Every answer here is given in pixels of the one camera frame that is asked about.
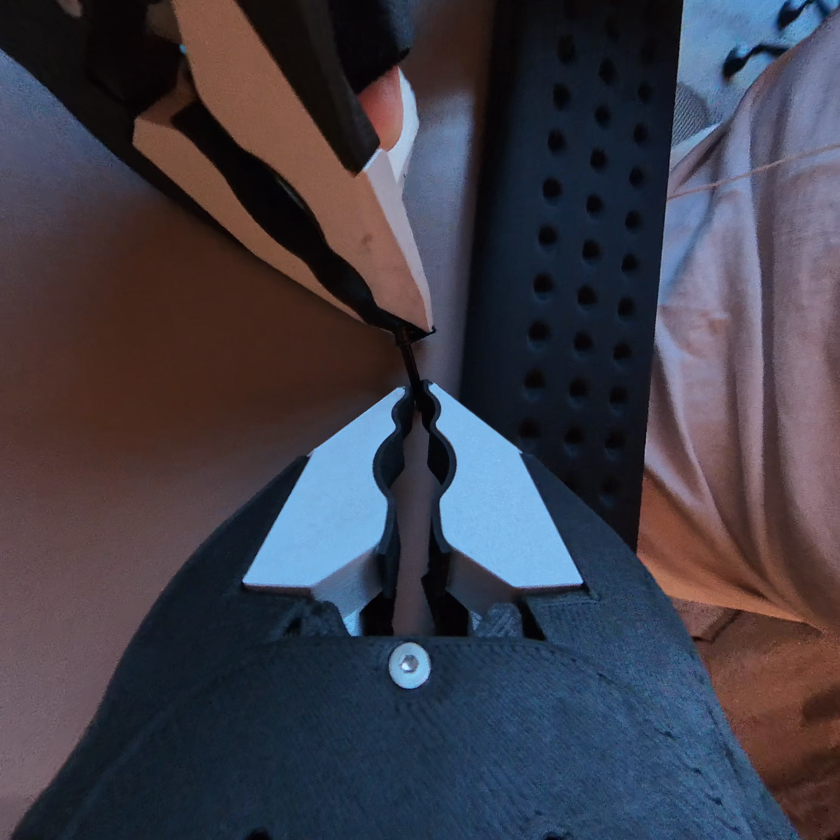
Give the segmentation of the black perforated plate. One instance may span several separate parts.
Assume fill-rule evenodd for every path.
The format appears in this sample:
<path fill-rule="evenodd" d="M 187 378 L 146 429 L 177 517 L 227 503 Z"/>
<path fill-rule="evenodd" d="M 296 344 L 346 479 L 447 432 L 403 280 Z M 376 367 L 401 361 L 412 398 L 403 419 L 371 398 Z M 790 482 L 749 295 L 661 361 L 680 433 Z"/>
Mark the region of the black perforated plate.
<path fill-rule="evenodd" d="M 683 3 L 498 2 L 459 400 L 637 549 Z"/>

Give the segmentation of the thin black cable tie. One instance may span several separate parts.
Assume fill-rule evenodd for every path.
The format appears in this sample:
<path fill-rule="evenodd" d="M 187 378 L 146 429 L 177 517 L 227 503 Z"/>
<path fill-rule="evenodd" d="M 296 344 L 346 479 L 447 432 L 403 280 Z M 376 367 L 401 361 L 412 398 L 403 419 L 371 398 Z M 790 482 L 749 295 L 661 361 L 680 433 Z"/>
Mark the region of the thin black cable tie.
<path fill-rule="evenodd" d="M 406 339 L 399 339 L 396 344 L 401 353 L 406 369 L 415 408 L 420 413 L 421 417 L 425 417 L 425 392 L 423 380 L 417 367 L 413 345 Z"/>

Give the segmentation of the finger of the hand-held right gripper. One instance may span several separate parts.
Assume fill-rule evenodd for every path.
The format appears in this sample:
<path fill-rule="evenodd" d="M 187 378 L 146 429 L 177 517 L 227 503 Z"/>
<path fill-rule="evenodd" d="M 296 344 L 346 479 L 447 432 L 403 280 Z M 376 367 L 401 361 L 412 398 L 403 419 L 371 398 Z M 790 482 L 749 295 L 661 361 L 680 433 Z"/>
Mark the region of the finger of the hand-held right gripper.
<path fill-rule="evenodd" d="M 193 89 L 172 89 L 138 115 L 133 145 L 270 267 L 371 326 L 402 329 L 295 189 L 240 147 Z"/>
<path fill-rule="evenodd" d="M 173 2 L 198 97 L 282 178 L 376 306 L 434 329 L 394 165 L 343 72 L 325 2 Z"/>

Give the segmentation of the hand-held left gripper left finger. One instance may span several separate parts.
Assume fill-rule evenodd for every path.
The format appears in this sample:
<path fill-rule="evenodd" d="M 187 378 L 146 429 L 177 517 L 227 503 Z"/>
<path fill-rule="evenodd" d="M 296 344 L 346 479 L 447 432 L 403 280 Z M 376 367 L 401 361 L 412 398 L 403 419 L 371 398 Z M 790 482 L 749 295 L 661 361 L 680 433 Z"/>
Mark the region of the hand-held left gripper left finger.
<path fill-rule="evenodd" d="M 400 386 L 305 458 L 243 578 L 256 592 L 334 605 L 351 636 L 390 625 L 400 558 L 392 484 L 413 396 Z"/>

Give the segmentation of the person's white shirt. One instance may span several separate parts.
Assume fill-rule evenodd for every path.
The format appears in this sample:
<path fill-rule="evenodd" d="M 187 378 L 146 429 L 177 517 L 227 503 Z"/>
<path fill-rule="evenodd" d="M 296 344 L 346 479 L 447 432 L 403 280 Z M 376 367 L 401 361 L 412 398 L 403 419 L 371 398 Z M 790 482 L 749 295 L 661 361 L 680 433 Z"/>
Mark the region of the person's white shirt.
<path fill-rule="evenodd" d="M 638 554 L 679 599 L 839 621 L 839 19 L 668 179 Z"/>

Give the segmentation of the person's right hand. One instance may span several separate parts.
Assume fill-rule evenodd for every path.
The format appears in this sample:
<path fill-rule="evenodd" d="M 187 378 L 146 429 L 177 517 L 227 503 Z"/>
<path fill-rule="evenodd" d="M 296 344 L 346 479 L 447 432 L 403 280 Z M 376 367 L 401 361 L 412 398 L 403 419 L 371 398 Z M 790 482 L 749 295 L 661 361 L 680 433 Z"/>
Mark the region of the person's right hand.
<path fill-rule="evenodd" d="M 394 66 L 358 93 L 361 108 L 384 151 L 392 150 L 403 132 L 401 72 Z"/>

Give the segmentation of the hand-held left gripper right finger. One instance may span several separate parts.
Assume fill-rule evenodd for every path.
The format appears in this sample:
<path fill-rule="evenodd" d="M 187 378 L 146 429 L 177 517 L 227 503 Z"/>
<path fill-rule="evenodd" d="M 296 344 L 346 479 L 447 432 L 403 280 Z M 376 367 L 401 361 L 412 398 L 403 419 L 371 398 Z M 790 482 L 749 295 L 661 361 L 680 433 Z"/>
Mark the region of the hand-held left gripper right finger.
<path fill-rule="evenodd" d="M 468 636 L 499 603 L 581 592 L 584 578 L 522 451 L 431 381 L 422 383 L 437 481 L 423 590 L 440 636 Z"/>

